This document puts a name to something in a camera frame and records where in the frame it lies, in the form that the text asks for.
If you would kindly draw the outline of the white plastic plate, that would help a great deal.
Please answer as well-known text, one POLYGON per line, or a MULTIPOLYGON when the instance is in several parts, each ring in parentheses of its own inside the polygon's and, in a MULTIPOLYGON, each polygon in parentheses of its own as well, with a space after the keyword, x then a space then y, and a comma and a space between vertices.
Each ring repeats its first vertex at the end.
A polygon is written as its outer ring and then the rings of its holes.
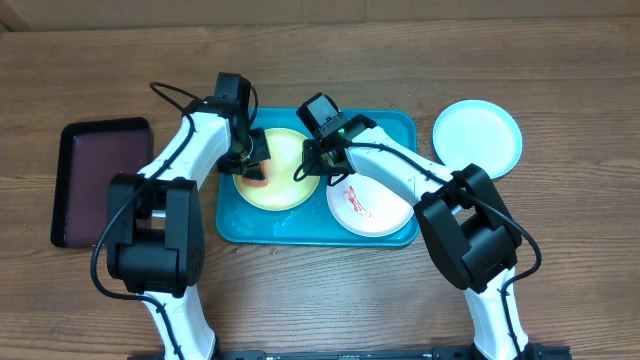
POLYGON ((391 235, 413 217, 413 209, 405 200, 379 182, 359 174, 328 186, 326 196, 337 222, 365 237, 391 235))

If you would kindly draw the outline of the teal plastic serving tray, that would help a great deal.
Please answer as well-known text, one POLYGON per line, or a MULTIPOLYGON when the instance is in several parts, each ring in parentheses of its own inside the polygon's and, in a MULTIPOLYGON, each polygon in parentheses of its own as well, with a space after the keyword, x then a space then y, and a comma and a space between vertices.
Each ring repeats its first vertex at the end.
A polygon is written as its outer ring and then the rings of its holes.
MULTIPOLYGON (((408 114, 397 110, 344 109, 351 118, 363 114, 373 119, 400 145, 416 152, 417 131, 408 114)), ((289 128, 306 137, 309 131, 296 115, 296 108, 262 107, 252 128, 289 128)), ((251 205, 238 192, 230 175, 220 175, 216 227, 219 234, 233 243, 264 245, 310 245, 346 247, 404 247, 419 233, 411 214, 406 225, 381 237, 365 237, 350 232, 330 212, 326 177, 313 194, 300 205, 282 211, 262 210, 251 205)))

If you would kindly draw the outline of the light blue plastic plate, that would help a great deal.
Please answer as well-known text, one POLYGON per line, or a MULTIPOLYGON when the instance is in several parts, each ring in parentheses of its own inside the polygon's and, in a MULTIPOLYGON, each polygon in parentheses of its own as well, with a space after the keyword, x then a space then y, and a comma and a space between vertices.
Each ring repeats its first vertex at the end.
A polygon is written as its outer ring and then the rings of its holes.
POLYGON ((521 130, 511 114, 485 100, 463 100, 437 117, 432 142, 439 160, 455 170, 481 167, 491 179, 513 170, 523 151, 521 130))

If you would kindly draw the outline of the yellow-green plastic plate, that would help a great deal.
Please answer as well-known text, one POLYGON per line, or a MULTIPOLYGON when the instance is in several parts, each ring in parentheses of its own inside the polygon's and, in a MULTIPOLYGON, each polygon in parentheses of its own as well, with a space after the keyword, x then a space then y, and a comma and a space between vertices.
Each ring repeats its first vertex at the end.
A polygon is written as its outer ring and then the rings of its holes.
POLYGON ((233 181, 240 195, 251 205, 269 211, 296 207, 316 190, 320 178, 307 176, 296 182, 294 173, 302 164, 302 133, 287 128, 265 130, 271 158, 262 162, 265 179, 249 180, 239 175, 233 181))

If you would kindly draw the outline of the green and red sponge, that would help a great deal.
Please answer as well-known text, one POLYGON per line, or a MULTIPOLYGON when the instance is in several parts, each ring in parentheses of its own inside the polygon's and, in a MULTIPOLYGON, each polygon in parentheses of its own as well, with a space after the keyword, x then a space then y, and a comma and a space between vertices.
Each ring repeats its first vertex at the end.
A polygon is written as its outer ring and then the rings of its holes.
POLYGON ((269 184, 269 166, 270 160, 250 166, 242 175, 241 182, 249 187, 266 187, 269 184))

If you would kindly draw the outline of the black rectangular sponge tray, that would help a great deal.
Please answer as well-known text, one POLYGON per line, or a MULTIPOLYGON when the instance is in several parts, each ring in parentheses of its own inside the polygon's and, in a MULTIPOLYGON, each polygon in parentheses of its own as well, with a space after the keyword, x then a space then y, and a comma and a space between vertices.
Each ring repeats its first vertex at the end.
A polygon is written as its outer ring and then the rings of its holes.
POLYGON ((111 179, 151 162, 153 136, 142 117, 77 122, 61 132, 50 241, 95 245, 108 223, 111 179))

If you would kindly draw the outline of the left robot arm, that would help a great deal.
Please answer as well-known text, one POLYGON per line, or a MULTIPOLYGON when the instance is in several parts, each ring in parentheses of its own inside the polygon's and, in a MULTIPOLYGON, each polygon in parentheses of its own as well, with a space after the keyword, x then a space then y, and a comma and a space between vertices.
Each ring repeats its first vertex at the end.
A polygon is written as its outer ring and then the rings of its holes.
POLYGON ((261 182, 270 154, 264 130, 252 126, 257 92, 241 75, 221 73, 213 95, 170 103, 180 112, 179 130, 136 174, 111 180, 108 223, 94 250, 126 290, 100 282, 96 258, 90 274, 105 296, 147 307, 164 345, 161 358, 214 359, 217 338, 197 288, 205 258, 200 189, 213 169, 261 182))

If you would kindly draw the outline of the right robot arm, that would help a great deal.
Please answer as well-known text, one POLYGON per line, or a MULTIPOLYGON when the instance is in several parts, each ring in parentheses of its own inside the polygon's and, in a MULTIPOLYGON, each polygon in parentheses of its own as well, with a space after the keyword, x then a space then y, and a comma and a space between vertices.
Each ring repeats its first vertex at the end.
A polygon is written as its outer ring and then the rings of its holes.
POLYGON ((295 180, 358 174, 408 203, 434 265, 465 293, 474 354, 523 358, 528 338, 511 290, 522 235, 487 173, 477 165, 457 171, 436 164, 400 145, 371 118, 347 117, 323 93, 296 114, 312 140, 295 180))

